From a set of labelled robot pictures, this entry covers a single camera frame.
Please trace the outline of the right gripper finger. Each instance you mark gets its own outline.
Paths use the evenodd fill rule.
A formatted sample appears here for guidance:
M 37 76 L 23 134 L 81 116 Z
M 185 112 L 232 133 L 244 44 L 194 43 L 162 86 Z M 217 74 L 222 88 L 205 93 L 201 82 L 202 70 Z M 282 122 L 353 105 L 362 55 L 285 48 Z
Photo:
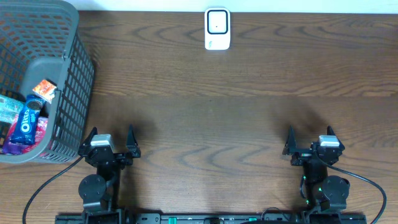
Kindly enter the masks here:
M 294 129 L 293 126 L 290 126 L 288 130 L 288 137 L 284 146 L 284 152 L 296 152 L 296 150 L 297 150 L 297 143 L 295 140 Z
M 338 139 L 336 136 L 333 128 L 331 126 L 327 127 L 327 141 L 326 141 L 326 146 L 328 147 L 339 147 L 340 149 L 344 149 L 345 146 L 343 143 Z

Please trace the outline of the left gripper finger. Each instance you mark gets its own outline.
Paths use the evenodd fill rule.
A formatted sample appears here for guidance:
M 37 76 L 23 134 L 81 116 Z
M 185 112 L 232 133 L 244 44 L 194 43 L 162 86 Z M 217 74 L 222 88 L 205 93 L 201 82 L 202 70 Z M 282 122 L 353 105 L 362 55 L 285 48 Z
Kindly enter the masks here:
M 133 126 L 129 125 L 129 130 L 127 132 L 126 148 L 131 153 L 139 153 L 139 145 L 136 141 Z
M 94 138 L 94 136 L 97 135 L 97 133 L 98 133 L 97 127 L 94 127 L 94 128 L 90 131 L 90 133 L 89 133 L 89 135 L 86 137 L 86 139 L 82 142 L 81 148 L 82 148 L 82 149 L 86 149 L 86 148 L 90 147 L 90 146 L 91 146 L 91 141 L 92 141 L 92 139 Z

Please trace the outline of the blue Oreo cookie pack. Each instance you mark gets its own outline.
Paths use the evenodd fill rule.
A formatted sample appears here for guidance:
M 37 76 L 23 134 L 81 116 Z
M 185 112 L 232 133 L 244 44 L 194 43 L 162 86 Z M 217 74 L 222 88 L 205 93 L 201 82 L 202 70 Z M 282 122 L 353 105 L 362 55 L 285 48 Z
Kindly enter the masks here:
M 40 111 L 45 100 L 35 95 L 28 95 L 24 106 L 19 113 L 15 130 L 10 142 L 14 144 L 33 145 Z

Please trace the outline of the small orange snack box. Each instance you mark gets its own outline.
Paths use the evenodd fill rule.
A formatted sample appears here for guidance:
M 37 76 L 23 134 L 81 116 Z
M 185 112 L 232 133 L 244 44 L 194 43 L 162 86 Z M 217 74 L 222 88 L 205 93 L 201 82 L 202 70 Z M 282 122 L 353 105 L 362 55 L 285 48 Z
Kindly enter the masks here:
M 32 91 L 42 99 L 44 99 L 49 104 L 52 103 L 52 100 L 55 98 L 55 91 L 57 90 L 57 86 L 48 80 L 42 80 L 39 84 L 37 84 Z

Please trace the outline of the red purple snack bag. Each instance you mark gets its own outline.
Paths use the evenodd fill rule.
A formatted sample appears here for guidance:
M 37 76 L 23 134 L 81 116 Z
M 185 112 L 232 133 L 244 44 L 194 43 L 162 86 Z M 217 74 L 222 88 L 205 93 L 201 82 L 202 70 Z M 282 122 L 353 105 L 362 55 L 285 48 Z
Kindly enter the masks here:
M 33 145 L 24 145 L 24 144 L 10 142 L 11 136 L 15 131 L 17 124 L 16 122 L 12 123 L 8 131 L 8 134 L 6 136 L 6 140 L 2 146 L 1 153 L 10 154 L 10 155 L 21 155 L 30 152 L 36 146 L 38 146 L 40 142 L 43 140 L 47 129 L 47 123 L 48 123 L 48 118 L 39 117 L 36 128 L 36 134 L 35 134 L 35 144 Z

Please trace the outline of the teal green snack packet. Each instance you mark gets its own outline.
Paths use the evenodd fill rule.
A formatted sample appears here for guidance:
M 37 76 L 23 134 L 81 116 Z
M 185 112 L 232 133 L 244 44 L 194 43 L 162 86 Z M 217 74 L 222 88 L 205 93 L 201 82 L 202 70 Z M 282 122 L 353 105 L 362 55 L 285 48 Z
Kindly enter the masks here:
M 1 95 L 1 122 L 12 124 L 23 107 L 23 102 Z

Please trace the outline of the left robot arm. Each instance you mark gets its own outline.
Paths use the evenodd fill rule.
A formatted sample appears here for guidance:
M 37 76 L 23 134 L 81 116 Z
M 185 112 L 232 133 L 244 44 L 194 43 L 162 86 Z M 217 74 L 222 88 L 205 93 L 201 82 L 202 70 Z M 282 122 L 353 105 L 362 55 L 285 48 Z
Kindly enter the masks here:
M 118 205 L 121 171 L 133 165 L 141 150 L 129 126 L 126 152 L 114 152 L 110 134 L 98 134 L 93 128 L 78 150 L 85 162 L 96 168 L 96 173 L 86 176 L 79 184 L 78 193 L 83 200 L 83 223 L 132 223 L 129 210 Z

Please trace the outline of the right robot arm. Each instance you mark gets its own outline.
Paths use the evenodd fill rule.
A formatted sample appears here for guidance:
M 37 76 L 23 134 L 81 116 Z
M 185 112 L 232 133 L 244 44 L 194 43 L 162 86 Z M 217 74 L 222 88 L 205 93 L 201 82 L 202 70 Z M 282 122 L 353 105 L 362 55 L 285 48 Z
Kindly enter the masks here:
M 304 223 L 317 222 L 321 215 L 338 216 L 346 209 L 349 181 L 328 174 L 328 167 L 338 162 L 344 150 L 344 145 L 336 137 L 331 126 L 327 127 L 326 135 L 320 135 L 308 148 L 297 146 L 294 129 L 289 128 L 282 153 L 291 156 L 292 166 L 303 167 L 300 193 L 307 200 L 308 206 L 302 212 Z

